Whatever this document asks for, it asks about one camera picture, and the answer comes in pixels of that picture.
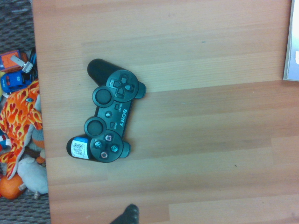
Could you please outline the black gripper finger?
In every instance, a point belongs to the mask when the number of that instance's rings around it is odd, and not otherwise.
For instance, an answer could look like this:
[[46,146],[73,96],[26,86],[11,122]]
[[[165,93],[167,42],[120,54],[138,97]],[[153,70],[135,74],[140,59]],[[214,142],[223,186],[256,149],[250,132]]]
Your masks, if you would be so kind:
[[139,208],[135,204],[128,205],[111,224],[139,224]]

